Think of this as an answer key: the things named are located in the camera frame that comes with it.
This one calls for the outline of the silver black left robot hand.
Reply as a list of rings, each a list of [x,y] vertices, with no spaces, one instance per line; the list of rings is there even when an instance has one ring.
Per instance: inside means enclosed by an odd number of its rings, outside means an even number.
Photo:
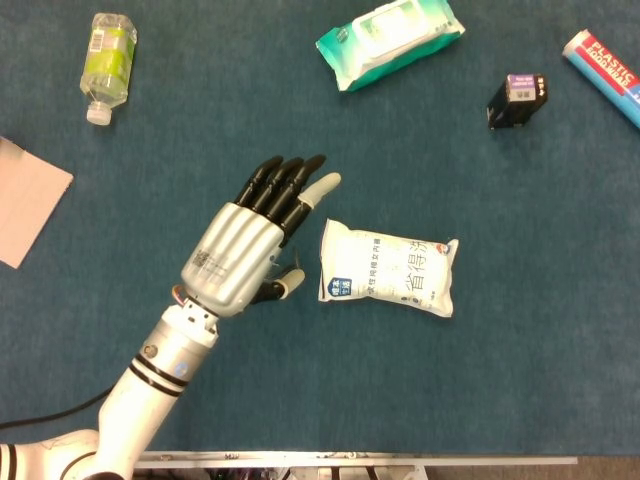
[[[261,302],[276,288],[272,265],[322,199],[341,182],[332,172],[311,183],[323,154],[259,164],[234,200],[212,219],[181,271],[184,304],[219,318]]]

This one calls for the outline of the white soft packet blue logo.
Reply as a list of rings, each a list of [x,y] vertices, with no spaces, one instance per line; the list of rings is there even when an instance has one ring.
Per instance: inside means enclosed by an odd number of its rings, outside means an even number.
[[[318,300],[373,298],[450,318],[458,247],[457,239],[440,243],[398,237],[329,219],[320,248]]]

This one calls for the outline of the clear bottle with green label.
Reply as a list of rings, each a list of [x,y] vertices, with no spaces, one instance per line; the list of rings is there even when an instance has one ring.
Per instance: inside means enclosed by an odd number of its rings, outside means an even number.
[[[138,32],[129,17],[94,15],[80,89],[88,99],[86,119],[107,126],[113,110],[128,99]]]

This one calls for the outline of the blue felt table cloth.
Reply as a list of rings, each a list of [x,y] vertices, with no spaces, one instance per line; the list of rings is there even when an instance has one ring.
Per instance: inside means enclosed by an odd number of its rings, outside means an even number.
[[[0,0],[0,136],[74,179],[0,263],[0,442],[96,425],[212,217],[263,161],[342,181],[280,255],[303,284],[219,324],[156,450],[640,455],[640,129],[562,55],[640,74],[640,0],[450,0],[464,35],[340,92],[316,49],[385,0]],[[80,89],[99,12],[138,32],[107,126]],[[491,130],[508,74],[547,102]],[[326,221],[447,243],[453,315],[321,302]]]

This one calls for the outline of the green wet wipes pack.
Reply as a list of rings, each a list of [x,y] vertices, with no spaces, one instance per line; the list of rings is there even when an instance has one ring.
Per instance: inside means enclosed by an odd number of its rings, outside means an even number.
[[[444,49],[465,33],[448,0],[393,0],[315,43],[341,92],[353,92]]]

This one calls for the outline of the small black carton box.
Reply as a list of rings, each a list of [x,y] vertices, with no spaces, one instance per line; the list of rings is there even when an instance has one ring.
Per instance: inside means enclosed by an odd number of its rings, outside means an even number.
[[[548,99],[542,74],[508,74],[486,107],[491,130],[526,124]]]

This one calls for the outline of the blue plastic food wrap box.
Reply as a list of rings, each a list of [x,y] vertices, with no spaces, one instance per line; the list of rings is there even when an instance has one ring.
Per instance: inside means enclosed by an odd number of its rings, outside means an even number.
[[[640,74],[588,29],[578,32],[564,46],[562,55],[640,129]]]

